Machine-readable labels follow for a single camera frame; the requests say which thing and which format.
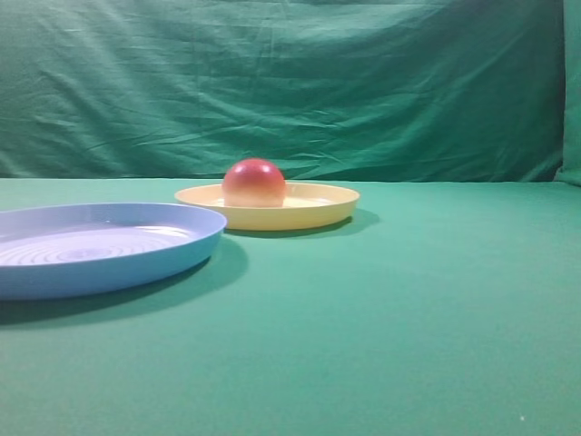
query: table surface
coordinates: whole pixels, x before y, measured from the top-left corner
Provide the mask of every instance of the table surface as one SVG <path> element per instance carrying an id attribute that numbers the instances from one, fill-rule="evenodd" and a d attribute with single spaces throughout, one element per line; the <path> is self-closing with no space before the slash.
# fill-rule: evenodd
<path id="1" fill-rule="evenodd" d="M 206 183 L 0 180 L 0 209 Z M 1 434 L 581 434 L 581 189 L 335 184 L 361 193 L 350 223 L 226 233 L 196 272 L 0 302 Z"/>

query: plate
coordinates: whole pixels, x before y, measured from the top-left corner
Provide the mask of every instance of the plate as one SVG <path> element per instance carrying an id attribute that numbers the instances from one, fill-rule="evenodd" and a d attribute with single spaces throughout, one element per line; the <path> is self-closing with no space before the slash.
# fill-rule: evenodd
<path id="1" fill-rule="evenodd" d="M 0 299 L 121 290 L 208 259 L 226 218 L 163 203 L 94 203 L 0 213 Z"/>
<path id="2" fill-rule="evenodd" d="M 282 207 L 229 207 L 224 205 L 222 186 L 210 184 L 176 193 L 183 204 L 222 213 L 232 230 L 303 230 L 338 223 L 349 218 L 359 200 L 352 189 L 317 183 L 287 183 Z"/>

